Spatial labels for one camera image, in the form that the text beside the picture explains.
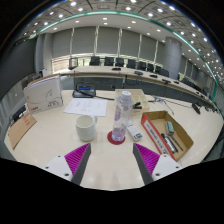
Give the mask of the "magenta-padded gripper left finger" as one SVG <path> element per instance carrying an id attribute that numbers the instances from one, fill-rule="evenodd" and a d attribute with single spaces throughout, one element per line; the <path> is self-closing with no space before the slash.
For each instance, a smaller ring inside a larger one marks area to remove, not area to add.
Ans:
<path id="1" fill-rule="evenodd" d="M 80 185 L 90 154 L 91 144 L 84 144 L 64 156 L 54 157 L 44 166 L 44 170 Z"/>

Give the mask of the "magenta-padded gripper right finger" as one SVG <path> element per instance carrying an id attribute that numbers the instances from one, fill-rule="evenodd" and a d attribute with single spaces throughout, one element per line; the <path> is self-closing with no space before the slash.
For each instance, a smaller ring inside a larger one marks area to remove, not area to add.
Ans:
<path id="1" fill-rule="evenodd" d="M 133 154 L 145 185 L 182 169 L 169 155 L 159 155 L 137 143 L 133 144 Z"/>

